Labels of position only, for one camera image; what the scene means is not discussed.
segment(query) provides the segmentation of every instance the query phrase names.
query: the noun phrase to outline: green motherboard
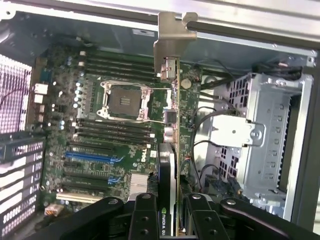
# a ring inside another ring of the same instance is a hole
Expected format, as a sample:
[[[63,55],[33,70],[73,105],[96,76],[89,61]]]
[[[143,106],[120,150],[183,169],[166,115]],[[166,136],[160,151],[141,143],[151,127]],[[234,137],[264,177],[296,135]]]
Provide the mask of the green motherboard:
[[[173,101],[172,86],[160,82],[153,65],[151,57],[91,47],[48,49],[41,69],[41,81],[49,85],[42,205],[64,204],[75,212],[90,201],[57,195],[115,196],[125,201],[145,191],[148,175],[157,171],[157,144],[175,137],[167,134],[164,119]],[[190,122],[202,78],[197,66],[180,64],[180,69],[178,164],[190,156]]]

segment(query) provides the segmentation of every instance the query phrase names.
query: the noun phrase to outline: perforated metal panel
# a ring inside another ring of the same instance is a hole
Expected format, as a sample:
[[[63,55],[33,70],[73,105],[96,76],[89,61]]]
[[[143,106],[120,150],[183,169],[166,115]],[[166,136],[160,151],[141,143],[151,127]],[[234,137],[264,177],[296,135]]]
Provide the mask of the perforated metal panel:
[[[0,55],[0,134],[25,129],[32,68]]]

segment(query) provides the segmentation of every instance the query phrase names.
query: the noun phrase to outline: white label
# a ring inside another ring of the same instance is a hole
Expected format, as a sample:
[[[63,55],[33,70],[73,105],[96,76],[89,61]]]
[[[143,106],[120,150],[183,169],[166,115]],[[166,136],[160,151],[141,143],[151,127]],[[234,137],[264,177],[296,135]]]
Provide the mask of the white label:
[[[145,163],[146,162],[146,157],[147,157],[147,149],[142,150],[142,156],[141,156],[141,162]]]
[[[150,158],[156,158],[157,157],[157,151],[151,150],[150,151]]]
[[[147,30],[141,30],[141,29],[132,29],[133,34],[135,35],[142,35],[147,37],[155,37],[154,31],[147,31]]]

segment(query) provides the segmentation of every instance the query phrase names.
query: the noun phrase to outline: pcie slot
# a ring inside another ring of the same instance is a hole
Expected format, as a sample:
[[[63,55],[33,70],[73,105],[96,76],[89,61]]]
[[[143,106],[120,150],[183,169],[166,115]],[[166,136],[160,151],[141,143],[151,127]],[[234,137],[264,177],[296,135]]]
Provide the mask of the pcie slot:
[[[85,138],[92,138],[95,140],[101,140],[101,141],[106,141],[106,140],[113,140],[113,141],[119,141],[122,143],[126,144],[131,144],[131,145],[137,145],[137,146],[145,146],[146,144],[150,144],[149,141],[141,141],[137,139],[128,139],[125,137],[118,137],[118,136],[108,136],[108,135],[101,135],[101,134],[96,134],[96,133],[90,133],[90,132],[79,132],[78,135],[80,137],[85,137]]]
[[[150,136],[150,131],[144,130],[141,128],[134,129],[124,126],[118,126],[118,125],[111,125],[111,124],[100,124],[100,123],[94,123],[94,122],[81,122],[78,124],[79,127],[88,127],[88,128],[94,128],[94,129],[108,129],[112,131],[122,132],[122,133],[130,133],[135,135],[142,135],[142,136]]]
[[[118,163],[123,159],[123,157],[117,158],[114,156],[102,156],[102,155],[89,154],[85,152],[75,152],[75,151],[66,151],[65,157],[87,160],[87,161],[104,162],[104,163]]]
[[[82,193],[71,193],[71,192],[59,192],[56,194],[57,200],[64,200],[70,202],[77,202],[77,203],[87,203],[93,204],[99,200],[101,200],[102,196],[92,196]]]
[[[130,133],[130,132],[123,132],[123,131],[117,131],[117,130],[109,130],[109,129],[103,129],[103,128],[95,128],[95,127],[81,127],[76,130],[76,133],[79,132],[89,132],[89,133],[94,133],[94,134],[100,134],[100,135],[111,135],[111,136],[119,136],[119,137],[124,137],[128,139],[137,139],[137,140],[149,140],[151,139],[150,136],[146,135],[138,135],[135,133]]]
[[[94,125],[110,125],[110,126],[117,126],[117,127],[121,127],[124,130],[137,130],[139,129],[139,131],[143,131],[146,133],[150,133],[152,131],[152,128],[148,127],[148,126],[144,126],[141,124],[134,124],[134,123],[121,123],[121,122],[114,122],[114,121],[95,121],[95,120],[90,120],[90,119],[78,119],[77,120],[78,123],[91,123]]]
[[[104,152],[113,152],[113,150],[114,150],[113,148],[105,146],[105,145],[84,143],[84,142],[75,142],[75,141],[67,142],[67,145],[70,146],[70,147],[102,150]]]
[[[81,184],[81,183],[73,183],[73,182],[63,182],[63,188],[67,189],[77,189],[77,190],[84,190],[84,191],[98,191],[105,193],[108,190],[108,187],[97,186],[92,184]]]
[[[79,179],[87,179],[87,180],[99,180],[99,181],[105,181],[108,182],[108,177],[105,176],[95,176],[92,174],[84,174],[84,173],[75,173],[75,172],[68,172],[65,171],[63,173],[64,177],[70,177],[70,178],[79,178]]]

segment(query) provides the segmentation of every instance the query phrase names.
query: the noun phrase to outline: black ram slot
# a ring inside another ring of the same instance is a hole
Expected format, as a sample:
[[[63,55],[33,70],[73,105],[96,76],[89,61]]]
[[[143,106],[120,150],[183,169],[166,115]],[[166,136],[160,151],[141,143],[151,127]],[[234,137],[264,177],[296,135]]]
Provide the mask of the black ram slot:
[[[106,176],[96,176],[92,174],[84,174],[84,173],[75,173],[75,172],[69,172],[65,171],[63,173],[64,177],[70,177],[70,178],[79,178],[79,179],[87,179],[87,180],[99,180],[99,181],[108,181],[108,177]]]
[[[92,138],[94,140],[100,140],[100,141],[119,141],[124,144],[130,144],[130,145],[137,145],[137,146],[145,146],[149,142],[141,142],[139,140],[132,140],[132,139],[127,139],[123,137],[115,137],[115,136],[99,136],[94,133],[88,133],[88,132],[79,132],[78,135],[80,137],[85,137],[85,138]]]
[[[152,128],[143,125],[142,123],[124,123],[124,122],[115,122],[115,121],[95,121],[90,119],[80,118],[77,120],[78,123],[93,123],[97,125],[111,125],[111,126],[121,126],[128,129],[141,129],[146,132],[151,132]]]
[[[84,190],[84,191],[99,191],[99,192],[108,191],[108,187],[91,185],[91,184],[73,183],[73,182],[64,182],[64,183],[62,183],[62,187],[63,188],[70,188],[70,189]]]
[[[94,69],[87,69],[87,68],[85,69],[85,72],[87,74],[106,76],[109,78],[118,78],[118,79],[128,80],[128,81],[137,82],[137,83],[143,82],[146,84],[150,84],[150,83],[157,82],[157,79],[151,78],[151,77],[143,79],[142,77],[137,78],[137,77],[132,77],[132,76],[128,76],[128,75],[115,74],[115,73],[111,73],[111,72],[105,72],[105,71],[101,71],[101,70],[94,70]]]
[[[138,135],[143,135],[143,136],[148,136],[150,135],[150,131],[148,130],[143,130],[143,129],[134,129],[134,128],[129,128],[125,126],[119,126],[119,125],[111,125],[111,124],[97,124],[93,122],[81,122],[78,123],[79,127],[90,127],[90,128],[97,128],[97,129],[110,129],[114,131],[119,131],[119,132],[124,132],[124,133],[134,133]]]
[[[127,142],[133,142],[133,143],[145,143],[145,144],[151,144],[153,141],[153,138],[144,138],[144,137],[134,137],[134,136],[127,136],[127,135],[120,135],[116,133],[110,133],[110,132],[99,132],[99,131],[93,131],[91,129],[78,129],[77,134],[91,134],[94,136],[97,136],[101,139],[113,139],[113,140],[119,140],[119,141],[127,141]]]
[[[119,67],[120,65],[124,66],[130,66],[132,68],[143,68],[146,70],[149,70],[151,72],[154,72],[154,66],[153,63],[147,63],[147,62],[135,62],[133,63],[132,60],[127,60],[127,59],[119,59],[119,58],[113,58],[113,57],[108,57],[108,56],[99,56],[99,55],[91,55],[87,58],[87,61],[98,61],[98,62],[105,62],[105,65],[107,64],[106,62],[111,62],[114,64],[117,64]]]
[[[112,135],[112,136],[119,136],[124,137],[128,139],[137,139],[137,140],[149,140],[151,139],[150,136],[146,135],[138,135],[135,133],[130,132],[123,132],[123,131],[117,131],[117,130],[111,130],[111,129],[103,129],[103,128],[94,128],[94,127],[80,127],[76,130],[76,132],[90,132],[94,134],[104,134],[104,135]]]
[[[122,66],[119,69],[119,66],[112,66],[111,64],[105,62],[91,62],[87,61],[85,65],[87,68],[94,69],[94,70],[103,70],[107,72],[121,72],[123,74],[129,74],[136,77],[149,77],[153,78],[155,76],[155,72],[152,71],[145,71],[145,70],[138,70],[131,67]]]
[[[84,143],[84,142],[68,142],[68,146],[70,147],[79,147],[79,148],[86,148],[86,149],[94,149],[94,150],[102,150],[105,152],[113,152],[114,149],[112,147],[108,147],[105,145],[100,145],[100,144],[92,144],[92,143]]]

